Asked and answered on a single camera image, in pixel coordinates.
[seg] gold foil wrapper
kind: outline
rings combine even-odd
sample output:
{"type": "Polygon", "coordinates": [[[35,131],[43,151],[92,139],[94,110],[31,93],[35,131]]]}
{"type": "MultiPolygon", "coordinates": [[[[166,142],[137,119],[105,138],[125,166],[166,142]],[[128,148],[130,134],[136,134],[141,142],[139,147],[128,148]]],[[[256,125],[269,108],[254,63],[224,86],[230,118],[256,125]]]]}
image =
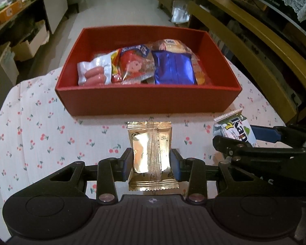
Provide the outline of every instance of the gold foil wrapper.
{"type": "Polygon", "coordinates": [[[171,122],[130,122],[128,133],[134,150],[129,190],[178,188],[169,160],[171,122]]]}

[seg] red box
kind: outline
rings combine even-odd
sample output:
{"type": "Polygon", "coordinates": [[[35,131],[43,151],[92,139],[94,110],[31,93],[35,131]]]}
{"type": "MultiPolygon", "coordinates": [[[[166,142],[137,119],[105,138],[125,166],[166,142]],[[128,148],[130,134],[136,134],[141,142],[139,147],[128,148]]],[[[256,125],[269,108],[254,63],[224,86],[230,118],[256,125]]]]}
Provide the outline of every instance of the red box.
{"type": "Polygon", "coordinates": [[[161,26],[107,26],[82,30],[55,90],[72,116],[89,116],[223,112],[242,88],[219,48],[204,31],[161,26]],[[166,38],[182,41],[199,56],[212,86],[78,86],[77,63],[89,62],[97,53],[166,38]]]}

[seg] floor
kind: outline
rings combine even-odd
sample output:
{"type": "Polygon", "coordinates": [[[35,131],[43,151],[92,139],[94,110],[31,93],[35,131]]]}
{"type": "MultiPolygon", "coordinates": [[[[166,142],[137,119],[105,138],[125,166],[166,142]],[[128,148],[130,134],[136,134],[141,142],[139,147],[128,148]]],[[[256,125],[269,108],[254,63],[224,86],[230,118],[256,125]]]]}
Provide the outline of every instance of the floor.
{"type": "MultiPolygon", "coordinates": [[[[127,24],[173,26],[169,17],[157,5],[157,0],[84,0],[80,4],[80,13],[70,8],[69,19],[62,20],[49,43],[41,48],[43,57],[37,61],[35,69],[30,71],[30,76],[44,75],[63,66],[85,27],[127,24]]],[[[6,241],[10,234],[2,218],[2,207],[0,194],[0,238],[6,241]]]]}

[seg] green leaf logo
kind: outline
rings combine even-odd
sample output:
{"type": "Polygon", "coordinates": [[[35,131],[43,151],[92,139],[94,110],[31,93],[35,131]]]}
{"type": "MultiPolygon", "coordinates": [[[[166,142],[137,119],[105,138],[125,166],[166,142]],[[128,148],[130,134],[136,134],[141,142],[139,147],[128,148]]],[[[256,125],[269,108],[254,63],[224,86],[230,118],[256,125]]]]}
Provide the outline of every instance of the green leaf logo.
{"type": "Polygon", "coordinates": [[[249,135],[250,129],[248,127],[244,126],[244,130],[247,133],[247,135],[249,135]]]}

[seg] purple foil wrapper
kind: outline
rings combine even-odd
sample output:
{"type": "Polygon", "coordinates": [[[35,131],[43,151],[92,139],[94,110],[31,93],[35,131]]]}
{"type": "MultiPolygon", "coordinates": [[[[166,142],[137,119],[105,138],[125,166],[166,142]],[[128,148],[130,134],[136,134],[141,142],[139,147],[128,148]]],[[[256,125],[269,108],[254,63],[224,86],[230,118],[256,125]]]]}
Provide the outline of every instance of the purple foil wrapper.
{"type": "Polygon", "coordinates": [[[155,63],[155,84],[197,84],[191,54],[155,50],[152,55],[155,63]]]}

